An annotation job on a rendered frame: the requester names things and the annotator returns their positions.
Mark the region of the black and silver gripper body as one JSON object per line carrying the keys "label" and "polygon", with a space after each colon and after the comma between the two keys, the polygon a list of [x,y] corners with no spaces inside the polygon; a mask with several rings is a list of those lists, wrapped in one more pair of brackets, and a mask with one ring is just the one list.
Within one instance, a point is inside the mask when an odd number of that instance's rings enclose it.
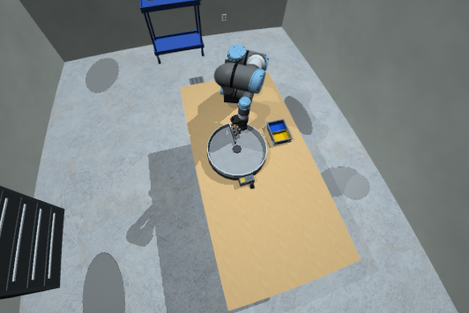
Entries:
{"label": "black and silver gripper body", "polygon": [[237,124],[241,130],[247,130],[247,123],[249,121],[249,114],[247,116],[234,115],[230,118],[232,124]]}

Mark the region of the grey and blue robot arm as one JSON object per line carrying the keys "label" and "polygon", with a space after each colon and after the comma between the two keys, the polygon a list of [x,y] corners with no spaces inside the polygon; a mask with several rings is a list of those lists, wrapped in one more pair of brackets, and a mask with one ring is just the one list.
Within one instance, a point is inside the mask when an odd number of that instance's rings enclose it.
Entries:
{"label": "grey and blue robot arm", "polygon": [[269,56],[249,50],[246,52],[243,45],[237,44],[228,50],[227,58],[228,63],[222,64],[214,72],[215,81],[223,85],[220,94],[239,99],[238,113],[247,116],[254,93],[261,91]]}

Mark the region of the dark grey two-compartment bin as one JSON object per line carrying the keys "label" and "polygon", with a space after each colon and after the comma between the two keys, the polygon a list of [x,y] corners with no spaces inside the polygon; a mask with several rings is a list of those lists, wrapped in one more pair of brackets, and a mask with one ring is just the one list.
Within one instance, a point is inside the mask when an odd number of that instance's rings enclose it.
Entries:
{"label": "dark grey two-compartment bin", "polygon": [[284,119],[267,122],[265,127],[270,134],[273,145],[288,143],[293,139]]}

